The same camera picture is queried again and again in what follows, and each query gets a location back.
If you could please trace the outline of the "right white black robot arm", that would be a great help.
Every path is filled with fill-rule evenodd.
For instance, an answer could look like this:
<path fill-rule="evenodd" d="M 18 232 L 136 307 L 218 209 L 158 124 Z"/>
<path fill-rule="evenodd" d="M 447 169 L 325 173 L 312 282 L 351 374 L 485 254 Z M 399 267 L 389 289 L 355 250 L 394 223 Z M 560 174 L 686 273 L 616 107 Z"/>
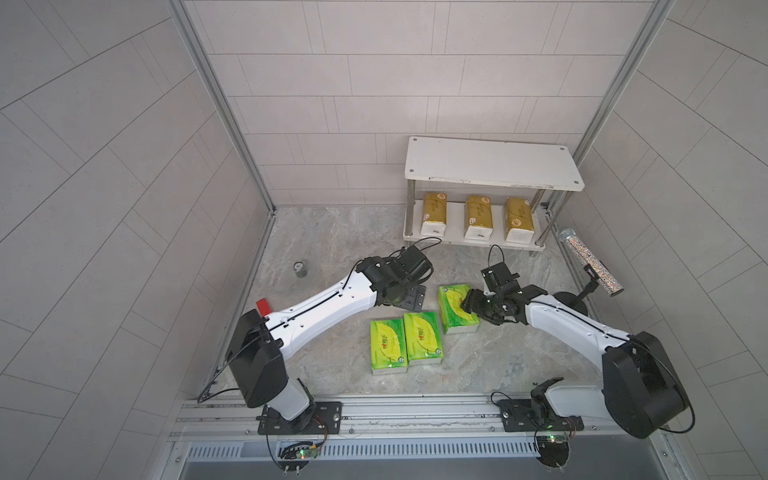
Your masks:
<path fill-rule="evenodd" d="M 660 340 L 630 334 L 589 317 L 585 297 L 599 285 L 597 275 L 578 295 L 550 294 L 536 285 L 521 286 L 503 262 L 481 272 L 485 289 L 471 289 L 460 303 L 468 314 L 493 324 L 520 324 L 543 331 L 592 362 L 600 382 L 567 383 L 553 377 L 530 393 L 529 416 L 541 430 L 574 426 L 578 417 L 613 421 L 627 434 L 644 439 L 684 411 L 691 400 Z"/>

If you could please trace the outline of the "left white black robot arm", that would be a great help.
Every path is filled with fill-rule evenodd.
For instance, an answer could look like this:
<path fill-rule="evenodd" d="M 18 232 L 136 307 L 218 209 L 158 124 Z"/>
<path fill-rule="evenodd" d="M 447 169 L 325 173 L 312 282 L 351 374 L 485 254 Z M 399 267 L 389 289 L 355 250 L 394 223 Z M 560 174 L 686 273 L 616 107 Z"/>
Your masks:
<path fill-rule="evenodd" d="M 356 262 L 349 274 L 320 293 L 266 316 L 252 309 L 237 321 L 224 356 L 246 406 L 267 406 L 302 430 L 316 403 L 287 373 L 285 361 L 339 322 L 376 306 L 419 312 L 425 282 L 434 272 L 427 256 L 411 245 L 385 257 Z"/>

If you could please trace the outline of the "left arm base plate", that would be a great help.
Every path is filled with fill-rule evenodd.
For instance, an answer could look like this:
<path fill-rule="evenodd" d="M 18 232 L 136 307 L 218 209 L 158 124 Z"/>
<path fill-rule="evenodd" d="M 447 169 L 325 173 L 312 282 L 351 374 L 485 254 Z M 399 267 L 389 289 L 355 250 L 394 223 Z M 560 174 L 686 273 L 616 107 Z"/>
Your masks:
<path fill-rule="evenodd" d="M 294 420 L 286 420 L 275 409 L 264 406 L 258 417 L 258 434 L 262 436 L 338 434 L 342 409 L 342 402 L 319 401 L 314 404 L 312 416 L 302 413 Z"/>

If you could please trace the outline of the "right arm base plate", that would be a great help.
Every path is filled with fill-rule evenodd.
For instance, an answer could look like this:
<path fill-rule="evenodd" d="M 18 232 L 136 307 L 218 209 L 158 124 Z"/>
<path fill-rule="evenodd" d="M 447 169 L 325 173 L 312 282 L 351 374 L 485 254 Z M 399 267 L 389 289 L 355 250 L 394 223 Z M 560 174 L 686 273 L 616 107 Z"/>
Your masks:
<path fill-rule="evenodd" d="M 581 417 L 558 415 L 545 400 L 502 398 L 492 403 L 499 409 L 507 433 L 554 431 L 573 434 L 584 430 Z"/>

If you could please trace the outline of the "gold tissue pack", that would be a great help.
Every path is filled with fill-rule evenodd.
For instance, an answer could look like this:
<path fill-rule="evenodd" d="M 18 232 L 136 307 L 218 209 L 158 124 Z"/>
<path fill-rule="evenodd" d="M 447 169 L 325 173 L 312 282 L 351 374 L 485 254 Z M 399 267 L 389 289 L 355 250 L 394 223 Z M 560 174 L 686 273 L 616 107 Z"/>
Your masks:
<path fill-rule="evenodd" d="M 467 240 L 489 240 L 493 230 L 491 200 L 487 196 L 470 195 L 465 201 L 464 238 Z"/>
<path fill-rule="evenodd" d="M 527 200 L 508 197 L 504 205 L 504 237 L 509 243 L 529 243 L 535 234 L 534 219 Z"/>
<path fill-rule="evenodd" d="M 443 192 L 427 192 L 422 204 L 421 234 L 443 237 L 447 228 L 447 196 Z"/>

